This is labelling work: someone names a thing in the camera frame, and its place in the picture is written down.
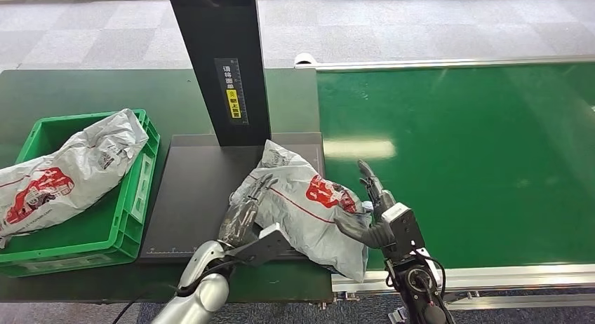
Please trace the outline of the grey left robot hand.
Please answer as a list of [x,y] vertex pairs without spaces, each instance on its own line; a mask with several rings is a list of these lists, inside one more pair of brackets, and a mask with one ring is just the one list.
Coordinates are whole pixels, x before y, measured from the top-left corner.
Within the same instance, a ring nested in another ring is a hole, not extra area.
[[238,248],[258,239],[255,219],[263,196],[277,181],[267,174],[240,186],[230,196],[229,207],[220,226],[218,241],[228,248]]

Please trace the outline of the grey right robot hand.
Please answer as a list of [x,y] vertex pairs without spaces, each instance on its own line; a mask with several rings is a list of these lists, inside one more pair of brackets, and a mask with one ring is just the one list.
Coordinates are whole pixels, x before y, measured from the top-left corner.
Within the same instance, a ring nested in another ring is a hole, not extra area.
[[373,204],[373,216],[375,221],[369,226],[350,219],[344,215],[337,215],[334,218],[337,228],[347,237],[358,241],[369,248],[384,248],[395,243],[395,238],[385,222],[382,221],[382,214],[396,204],[392,193],[385,189],[377,178],[373,169],[364,160],[357,161],[359,171],[362,175],[360,183],[366,189],[368,197]]

